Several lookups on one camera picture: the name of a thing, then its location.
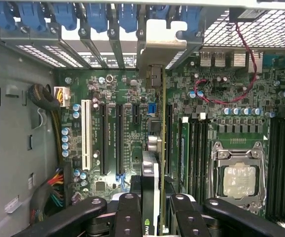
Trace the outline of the CPU socket with CPU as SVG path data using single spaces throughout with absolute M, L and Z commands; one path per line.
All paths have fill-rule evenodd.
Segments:
M 265 207 L 265 152 L 260 141 L 246 148 L 214 143 L 208 197 L 225 200 L 253 214 Z

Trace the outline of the black expansion slot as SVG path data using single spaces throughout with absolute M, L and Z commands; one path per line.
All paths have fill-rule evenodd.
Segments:
M 121 190 L 125 191 L 124 177 L 124 111 L 123 104 L 117 104 L 115 108 L 115 132 L 116 132 L 116 179 L 120 183 Z
M 108 108 L 100 105 L 100 174 L 108 173 Z

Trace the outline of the white expansion slot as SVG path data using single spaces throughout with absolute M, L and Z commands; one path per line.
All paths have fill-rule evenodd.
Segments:
M 82 144 L 82 169 L 91 169 L 92 122 L 91 100 L 81 100 L 81 144 Z

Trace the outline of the green motherboard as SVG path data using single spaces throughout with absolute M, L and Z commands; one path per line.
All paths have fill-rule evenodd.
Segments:
M 211 150 L 246 148 L 256 141 L 265 152 L 265 207 L 258 215 L 285 226 L 285 54 L 256 54 L 257 75 L 252 89 L 252 65 L 238 53 L 232 65 L 204 64 L 192 56 L 166 73 L 165 176 L 175 192 L 202 203 L 208 197 Z M 72 203 L 91 196 L 111 200 L 123 192 L 116 179 L 115 108 L 123 104 L 125 191 L 131 177 L 142 173 L 149 135 L 160 120 L 148 116 L 156 103 L 153 89 L 135 71 L 71 70 L 59 72 L 56 97 L 62 109 L 62 155 L 72 168 Z M 91 100 L 91 169 L 82 169 L 81 100 Z M 108 173 L 100 174 L 100 105 L 108 108 Z

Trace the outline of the black open PC case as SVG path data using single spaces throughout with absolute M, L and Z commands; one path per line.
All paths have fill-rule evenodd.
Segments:
M 59 72 L 135 71 L 140 77 L 147 20 L 184 22 L 186 48 L 165 72 L 192 56 L 230 67 L 256 54 L 285 54 L 285 0 L 0 0 L 0 237 L 12 237 L 72 203 L 72 168 L 58 164 L 50 114 L 28 98 L 33 84 L 56 97 Z M 118 200 L 129 192 L 117 192 Z M 109 222 L 77 237 L 109 237 Z

